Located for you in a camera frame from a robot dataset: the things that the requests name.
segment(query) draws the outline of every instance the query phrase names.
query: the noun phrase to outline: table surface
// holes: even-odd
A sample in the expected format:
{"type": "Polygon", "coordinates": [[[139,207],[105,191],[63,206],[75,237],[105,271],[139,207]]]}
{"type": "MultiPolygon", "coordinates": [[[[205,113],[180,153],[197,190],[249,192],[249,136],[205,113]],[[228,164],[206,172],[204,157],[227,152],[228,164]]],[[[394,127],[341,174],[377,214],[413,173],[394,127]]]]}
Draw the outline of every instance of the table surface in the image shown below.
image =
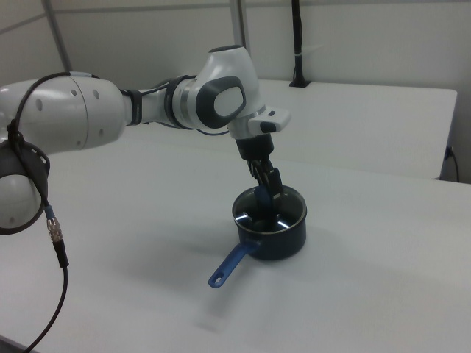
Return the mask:
{"type": "MultiPolygon", "coordinates": [[[[469,351],[469,185],[275,159],[307,202],[306,245],[246,257],[212,289],[238,242],[232,203],[255,181],[236,154],[153,130],[51,157],[71,265],[39,352],[469,351]]],[[[0,335],[27,345],[62,286],[43,219],[0,238],[0,284],[0,335]]]]}
{"type": "MultiPolygon", "coordinates": [[[[454,90],[260,80],[267,105],[288,109],[292,120],[274,135],[284,160],[385,174],[439,177],[456,103],[454,90]]],[[[154,138],[182,146],[237,153],[233,142],[188,131],[154,138]]]]}

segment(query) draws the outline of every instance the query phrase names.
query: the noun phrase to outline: pan handle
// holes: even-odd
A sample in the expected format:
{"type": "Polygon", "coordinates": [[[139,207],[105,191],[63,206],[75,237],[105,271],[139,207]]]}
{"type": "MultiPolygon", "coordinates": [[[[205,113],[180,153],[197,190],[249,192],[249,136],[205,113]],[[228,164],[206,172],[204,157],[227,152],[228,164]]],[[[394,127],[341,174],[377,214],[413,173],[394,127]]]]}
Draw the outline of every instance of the pan handle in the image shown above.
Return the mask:
{"type": "Polygon", "coordinates": [[[229,275],[234,271],[234,268],[244,258],[246,254],[251,254],[259,248],[260,244],[252,241],[246,241],[234,246],[234,249],[224,259],[222,264],[214,271],[213,276],[210,277],[208,284],[213,288],[221,287],[229,275]]]}

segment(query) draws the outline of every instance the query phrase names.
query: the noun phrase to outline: black cable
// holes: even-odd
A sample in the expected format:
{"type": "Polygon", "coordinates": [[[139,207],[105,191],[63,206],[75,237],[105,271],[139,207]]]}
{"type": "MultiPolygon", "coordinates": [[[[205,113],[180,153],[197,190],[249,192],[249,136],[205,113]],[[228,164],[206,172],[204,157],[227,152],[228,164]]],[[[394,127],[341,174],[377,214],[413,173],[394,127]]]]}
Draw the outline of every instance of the black cable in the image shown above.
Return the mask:
{"type": "MultiPolygon", "coordinates": [[[[158,122],[158,124],[163,125],[165,127],[169,127],[171,129],[178,129],[178,127],[170,125],[170,124],[161,123],[161,122],[158,122]]],[[[203,135],[206,135],[206,136],[221,136],[221,135],[226,135],[226,134],[229,133],[229,131],[224,131],[224,132],[217,132],[215,134],[212,134],[210,132],[206,132],[206,131],[203,131],[203,130],[200,130],[200,129],[196,129],[196,131],[199,132],[200,134],[203,134],[203,135]]]]}
{"type": "Polygon", "coordinates": [[[158,87],[156,87],[156,88],[152,88],[151,90],[147,90],[146,92],[141,92],[141,95],[142,95],[142,96],[146,96],[146,95],[148,95],[148,94],[150,94],[150,93],[155,93],[155,92],[157,92],[158,90],[162,90],[162,89],[164,89],[164,88],[167,88],[168,86],[169,86],[169,84],[166,83],[166,84],[164,84],[163,86],[158,86],[158,87]]]}
{"type": "Polygon", "coordinates": [[[206,131],[203,131],[203,130],[200,130],[200,129],[196,129],[196,130],[200,134],[203,134],[203,135],[206,135],[206,136],[221,136],[221,135],[226,135],[226,134],[229,133],[229,131],[224,131],[224,132],[217,132],[216,134],[212,134],[210,132],[206,132],[206,131]]]}
{"type": "Polygon", "coordinates": [[[52,243],[54,245],[54,250],[56,251],[57,254],[57,259],[59,260],[59,265],[60,267],[63,268],[63,289],[62,293],[60,295],[60,300],[59,303],[57,304],[57,308],[52,315],[51,320],[47,324],[46,328],[42,331],[42,333],[36,338],[36,340],[29,345],[24,350],[24,353],[28,353],[35,348],[35,346],[44,338],[44,336],[47,334],[47,332],[51,329],[52,325],[56,321],[57,317],[59,316],[59,312],[62,309],[62,306],[64,304],[65,300],[65,295],[67,293],[67,286],[68,286],[68,272],[67,272],[67,266],[68,266],[68,260],[67,260],[67,254],[65,252],[65,245],[63,242],[62,238],[62,232],[60,231],[60,225],[55,218],[54,212],[52,211],[52,207],[49,204],[49,201],[47,199],[47,195],[38,183],[37,177],[35,176],[34,172],[32,169],[29,167],[28,163],[26,162],[23,153],[22,153],[22,148],[27,147],[31,150],[33,150],[34,153],[36,153],[39,157],[43,158],[44,161],[46,161],[46,164],[49,164],[49,160],[47,156],[38,148],[35,147],[27,142],[25,142],[23,134],[20,133],[19,131],[19,126],[20,126],[20,119],[21,119],[21,114],[23,112],[24,106],[28,100],[28,98],[31,96],[31,94],[35,91],[36,88],[38,88],[40,85],[42,85],[44,82],[49,81],[50,79],[54,79],[56,77],[61,77],[61,76],[70,76],[70,72],[60,72],[56,74],[51,74],[45,77],[42,77],[38,81],[34,82],[31,86],[29,86],[28,90],[24,94],[23,98],[20,101],[20,104],[18,105],[18,110],[16,111],[15,118],[11,121],[10,125],[8,126],[8,141],[10,142],[11,148],[13,152],[15,153],[16,157],[20,161],[20,164],[23,166],[26,175],[33,181],[35,184],[36,189],[38,190],[40,197],[41,197],[41,202],[44,206],[44,209],[46,211],[46,218],[48,220],[48,229],[49,233],[51,235],[52,243]]]}
{"type": "Polygon", "coordinates": [[[57,305],[56,311],[54,311],[54,315],[52,316],[51,320],[49,320],[49,323],[47,324],[46,328],[42,331],[42,333],[38,336],[38,338],[36,338],[35,341],[31,343],[29,347],[23,351],[23,353],[29,353],[30,351],[32,351],[33,348],[36,347],[36,345],[44,338],[47,332],[51,329],[52,325],[56,321],[56,318],[59,316],[60,309],[62,309],[62,306],[64,304],[65,295],[67,294],[67,285],[68,285],[67,267],[64,267],[63,271],[64,271],[64,282],[63,282],[63,287],[62,287],[62,293],[60,294],[59,304],[57,305]]]}
{"type": "Polygon", "coordinates": [[[165,123],[161,123],[161,122],[158,122],[158,124],[164,125],[165,127],[169,127],[170,129],[178,129],[178,127],[170,125],[170,124],[165,124],[165,123]]]}
{"type": "Polygon", "coordinates": [[[458,161],[456,160],[455,153],[453,150],[450,150],[450,157],[453,157],[453,162],[455,162],[455,169],[456,169],[456,182],[459,182],[459,170],[458,170],[458,161]]]}

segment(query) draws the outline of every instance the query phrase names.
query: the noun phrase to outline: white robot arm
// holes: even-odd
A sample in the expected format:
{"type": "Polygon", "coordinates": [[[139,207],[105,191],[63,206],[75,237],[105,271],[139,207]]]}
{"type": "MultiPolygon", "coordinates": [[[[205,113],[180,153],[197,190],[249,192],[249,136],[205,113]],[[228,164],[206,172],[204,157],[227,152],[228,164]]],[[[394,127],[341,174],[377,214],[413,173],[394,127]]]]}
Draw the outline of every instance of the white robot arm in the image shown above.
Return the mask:
{"type": "MultiPolygon", "coordinates": [[[[0,235],[20,232],[43,211],[35,184],[10,150],[7,131],[34,82],[0,88],[0,235]]],[[[24,153],[31,168],[46,169],[37,182],[45,183],[47,191],[49,162],[39,149],[52,154],[101,146],[117,140],[126,125],[140,123],[182,129],[227,126],[252,175],[276,199],[280,177],[268,160],[273,150],[269,133],[281,131],[290,117],[287,110],[265,105],[247,51],[228,46],[210,51],[197,76],[171,79],[153,90],[119,90],[112,82],[81,73],[45,81],[24,104],[18,131],[32,144],[32,152],[24,153]]]]}

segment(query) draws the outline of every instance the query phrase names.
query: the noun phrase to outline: cable connector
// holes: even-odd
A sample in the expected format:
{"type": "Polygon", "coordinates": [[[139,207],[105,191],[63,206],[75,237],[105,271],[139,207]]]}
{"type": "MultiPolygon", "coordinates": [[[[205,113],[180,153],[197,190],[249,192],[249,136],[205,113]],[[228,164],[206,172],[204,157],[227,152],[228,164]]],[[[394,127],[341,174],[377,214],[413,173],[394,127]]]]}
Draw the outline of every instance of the cable connector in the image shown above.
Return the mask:
{"type": "Polygon", "coordinates": [[[65,252],[65,244],[63,240],[62,230],[60,229],[59,221],[57,220],[52,206],[49,205],[44,209],[46,211],[47,229],[51,235],[52,245],[59,260],[59,266],[65,268],[68,266],[67,253],[65,252]]]}
{"type": "Polygon", "coordinates": [[[48,218],[47,229],[49,231],[49,235],[51,235],[52,243],[56,243],[63,239],[62,230],[60,229],[60,224],[57,218],[48,218]]]}

